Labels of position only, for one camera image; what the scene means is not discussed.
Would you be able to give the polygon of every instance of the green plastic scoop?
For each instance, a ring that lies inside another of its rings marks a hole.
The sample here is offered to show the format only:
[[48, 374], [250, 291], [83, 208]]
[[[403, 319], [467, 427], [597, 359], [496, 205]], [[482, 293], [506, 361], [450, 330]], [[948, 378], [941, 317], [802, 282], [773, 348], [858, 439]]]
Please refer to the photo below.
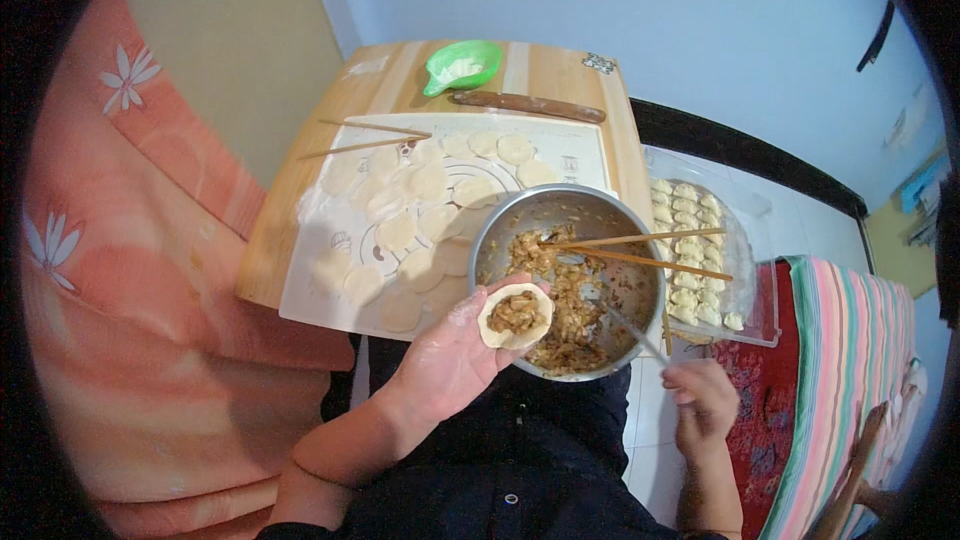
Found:
[[448, 88], [473, 90], [482, 86], [497, 73], [501, 58], [500, 46], [486, 40], [464, 40], [444, 46], [426, 61], [430, 81], [423, 93], [436, 97]]

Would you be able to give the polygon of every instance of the wooden table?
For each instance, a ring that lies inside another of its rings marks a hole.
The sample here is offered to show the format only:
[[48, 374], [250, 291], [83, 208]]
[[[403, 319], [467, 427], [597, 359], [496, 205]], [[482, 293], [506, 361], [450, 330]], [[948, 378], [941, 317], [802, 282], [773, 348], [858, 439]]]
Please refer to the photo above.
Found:
[[[453, 104], [449, 92], [432, 98], [424, 96], [427, 58], [452, 42], [378, 44], [362, 46], [354, 52], [300, 128], [273, 180], [240, 262], [237, 296], [273, 309], [281, 305], [290, 255], [297, 240], [295, 206], [317, 180], [324, 163], [323, 159], [297, 159], [329, 149], [340, 129], [318, 120], [343, 121], [384, 113], [493, 111]], [[620, 199], [652, 227], [646, 162], [616, 61], [612, 62], [612, 72], [606, 73], [585, 65], [585, 60], [596, 63], [596, 59], [590, 60], [587, 53], [578, 50], [527, 42], [498, 44], [503, 49], [500, 68], [480, 90], [575, 102], [606, 111], [606, 121], [600, 127], [610, 183]]]

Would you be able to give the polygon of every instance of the striped bedsheet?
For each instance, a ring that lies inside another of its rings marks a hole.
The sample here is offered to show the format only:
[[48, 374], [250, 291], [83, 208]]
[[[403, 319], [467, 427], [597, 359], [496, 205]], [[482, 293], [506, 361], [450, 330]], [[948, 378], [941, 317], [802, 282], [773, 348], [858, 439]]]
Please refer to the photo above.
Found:
[[[850, 449], [870, 409], [901, 390], [914, 354], [914, 301], [907, 289], [821, 258], [788, 257], [799, 331], [793, 448], [761, 538], [801, 538], [842, 486]], [[886, 430], [865, 478], [889, 472]], [[855, 506], [842, 538], [863, 513]]]

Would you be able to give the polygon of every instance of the plastic tray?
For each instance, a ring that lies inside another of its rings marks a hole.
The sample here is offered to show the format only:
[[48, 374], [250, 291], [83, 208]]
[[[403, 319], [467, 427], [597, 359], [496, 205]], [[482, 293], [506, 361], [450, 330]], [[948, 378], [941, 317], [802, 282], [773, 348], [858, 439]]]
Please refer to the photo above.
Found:
[[766, 198], [742, 187], [735, 186], [729, 177], [723, 177], [713, 171], [705, 169], [692, 161], [684, 159], [676, 153], [644, 146], [644, 156], [647, 168], [652, 177], [683, 180], [694, 186], [708, 189], [726, 206], [725, 217], [733, 215], [742, 228], [741, 234], [745, 240], [738, 242], [740, 246], [735, 254], [732, 242], [725, 243], [725, 258], [738, 260], [735, 270], [752, 271], [751, 276], [740, 276], [740, 281], [734, 279], [733, 284], [720, 293], [720, 312], [738, 311], [743, 314], [743, 330], [731, 330], [719, 326], [715, 327], [701, 322], [690, 326], [673, 317], [670, 318], [671, 328], [700, 334], [717, 339], [726, 339], [736, 342], [747, 342], [759, 346], [774, 347], [780, 338], [780, 317], [777, 312], [777, 271], [773, 263], [758, 262], [753, 255], [769, 255], [770, 233], [767, 221], [773, 212], [773, 206]]

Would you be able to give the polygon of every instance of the metal bowl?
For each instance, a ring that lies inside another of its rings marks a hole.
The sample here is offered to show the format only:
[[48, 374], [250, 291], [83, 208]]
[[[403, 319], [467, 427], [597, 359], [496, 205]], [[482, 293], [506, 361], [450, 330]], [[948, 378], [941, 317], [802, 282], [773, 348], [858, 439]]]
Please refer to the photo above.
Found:
[[[507, 247], [517, 234], [531, 230], [547, 231], [555, 225], [573, 223], [578, 240], [649, 234], [640, 218], [618, 199], [605, 192], [574, 184], [534, 186], [500, 203], [486, 218], [470, 247], [466, 277], [471, 286], [496, 282], [507, 274], [510, 255]], [[640, 257], [657, 254], [650, 241], [603, 246], [604, 250]], [[619, 305], [620, 313], [638, 330], [651, 336], [664, 311], [664, 270], [625, 260], [608, 259], [600, 275], [604, 283], [599, 298]], [[513, 364], [540, 378], [558, 382], [596, 380], [626, 366], [640, 354], [643, 344], [629, 334], [613, 333], [615, 325], [604, 315], [597, 343], [609, 359], [596, 369], [582, 373], [551, 375], [541, 367], [518, 358]]]

